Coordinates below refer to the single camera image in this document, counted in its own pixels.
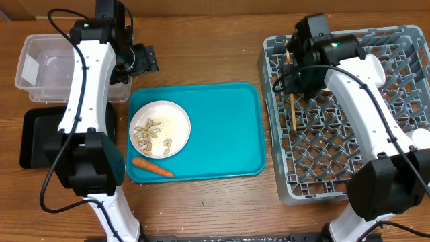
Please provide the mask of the wooden chopstick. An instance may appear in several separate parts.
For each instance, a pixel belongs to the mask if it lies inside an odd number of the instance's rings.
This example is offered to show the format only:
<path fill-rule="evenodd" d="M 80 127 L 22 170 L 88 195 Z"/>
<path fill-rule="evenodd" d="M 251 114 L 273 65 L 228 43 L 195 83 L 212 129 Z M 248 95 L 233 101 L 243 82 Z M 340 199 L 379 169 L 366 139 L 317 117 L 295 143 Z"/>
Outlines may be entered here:
<path fill-rule="evenodd" d="M 289 50 L 286 48 L 286 64 L 290 64 L 291 63 L 291 58 L 290 58 L 290 53 Z M 294 99 L 294 94 L 291 93 L 290 94 L 290 109 L 291 109 L 291 114 L 292 114 L 292 129 L 296 130 L 297 126 L 296 126 L 296 109 L 295 109 L 295 99 Z"/>

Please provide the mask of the white dinner plate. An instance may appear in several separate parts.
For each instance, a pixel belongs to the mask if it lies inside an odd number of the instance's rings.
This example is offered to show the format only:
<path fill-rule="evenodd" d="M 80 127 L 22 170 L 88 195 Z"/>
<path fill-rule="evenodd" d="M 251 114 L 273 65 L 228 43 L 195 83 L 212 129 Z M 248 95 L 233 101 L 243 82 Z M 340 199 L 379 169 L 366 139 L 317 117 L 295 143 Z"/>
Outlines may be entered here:
<path fill-rule="evenodd" d="M 155 120 L 167 120 L 171 125 L 171 139 L 173 151 L 170 155 L 163 157 L 150 157 L 144 155 L 137 148 L 136 143 L 132 140 L 134 127 L 138 124 L 144 124 L 147 118 Z M 191 122 L 185 110 L 176 103 L 170 101 L 155 101 L 143 105 L 132 115 L 129 124 L 129 144 L 132 155 L 142 155 L 150 159 L 164 159 L 176 155 L 188 142 L 191 134 Z"/>

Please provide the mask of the white bowl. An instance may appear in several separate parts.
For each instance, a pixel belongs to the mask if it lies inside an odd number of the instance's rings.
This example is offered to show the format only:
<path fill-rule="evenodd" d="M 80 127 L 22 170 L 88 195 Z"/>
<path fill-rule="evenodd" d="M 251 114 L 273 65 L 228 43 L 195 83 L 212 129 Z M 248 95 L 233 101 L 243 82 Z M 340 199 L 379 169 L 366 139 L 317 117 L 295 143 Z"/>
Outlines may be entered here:
<path fill-rule="evenodd" d="M 381 62 L 373 54 L 365 56 L 365 64 L 367 67 L 366 73 L 370 81 L 377 87 L 382 87 L 386 82 L 386 74 L 382 67 Z"/>

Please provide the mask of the orange carrot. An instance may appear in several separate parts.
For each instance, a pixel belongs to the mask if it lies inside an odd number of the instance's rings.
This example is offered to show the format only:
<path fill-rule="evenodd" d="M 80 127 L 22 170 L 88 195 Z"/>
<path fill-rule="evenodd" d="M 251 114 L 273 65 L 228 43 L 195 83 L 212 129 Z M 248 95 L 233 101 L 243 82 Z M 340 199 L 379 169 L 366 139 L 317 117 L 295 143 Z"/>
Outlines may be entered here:
<path fill-rule="evenodd" d="M 135 157 L 132 160 L 132 164 L 136 167 L 139 167 L 141 169 L 150 171 L 152 173 L 162 175 L 163 177 L 174 177 L 174 173 L 163 169 L 162 167 L 159 167 L 158 165 L 155 165 L 154 163 L 151 163 L 150 161 L 147 161 L 141 157 Z"/>

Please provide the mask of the white cup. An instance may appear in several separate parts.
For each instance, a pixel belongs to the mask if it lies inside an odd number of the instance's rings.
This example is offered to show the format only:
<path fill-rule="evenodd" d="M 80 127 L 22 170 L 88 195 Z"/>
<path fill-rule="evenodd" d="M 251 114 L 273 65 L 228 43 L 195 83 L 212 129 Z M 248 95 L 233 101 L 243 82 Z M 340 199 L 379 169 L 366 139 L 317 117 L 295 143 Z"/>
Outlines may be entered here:
<path fill-rule="evenodd" d="M 411 130 L 406 135 L 412 140 L 414 146 L 418 149 L 430 148 L 430 131 L 424 128 Z"/>

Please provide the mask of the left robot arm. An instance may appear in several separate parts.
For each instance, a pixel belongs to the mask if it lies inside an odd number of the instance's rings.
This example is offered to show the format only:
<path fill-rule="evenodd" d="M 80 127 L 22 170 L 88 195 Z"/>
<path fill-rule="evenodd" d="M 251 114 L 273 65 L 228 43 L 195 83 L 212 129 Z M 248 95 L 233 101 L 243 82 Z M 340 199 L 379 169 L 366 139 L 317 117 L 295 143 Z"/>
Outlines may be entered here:
<path fill-rule="evenodd" d="M 64 116 L 43 146 L 48 173 L 92 207 L 108 241 L 143 241 L 122 189 L 124 156 L 109 137 L 106 115 L 110 85 L 158 71 L 154 50 L 133 42 L 132 14 L 120 1 L 98 1 L 92 18 L 79 14 L 65 39 L 73 47 L 73 79 Z"/>

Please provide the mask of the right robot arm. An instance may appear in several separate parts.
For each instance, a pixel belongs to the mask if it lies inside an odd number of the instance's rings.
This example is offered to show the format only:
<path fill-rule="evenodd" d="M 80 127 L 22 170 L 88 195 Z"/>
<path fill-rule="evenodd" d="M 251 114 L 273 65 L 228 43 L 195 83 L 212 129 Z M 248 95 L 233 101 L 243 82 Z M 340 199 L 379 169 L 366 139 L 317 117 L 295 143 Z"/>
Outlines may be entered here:
<path fill-rule="evenodd" d="M 299 21 L 286 44 L 288 66 L 273 91 L 310 99 L 329 89 L 363 155 L 347 183 L 349 203 L 312 241 L 380 241 L 374 229 L 418 206 L 429 193 L 429 131 L 404 132 L 380 95 L 385 71 L 352 34 L 335 36 L 323 14 Z"/>

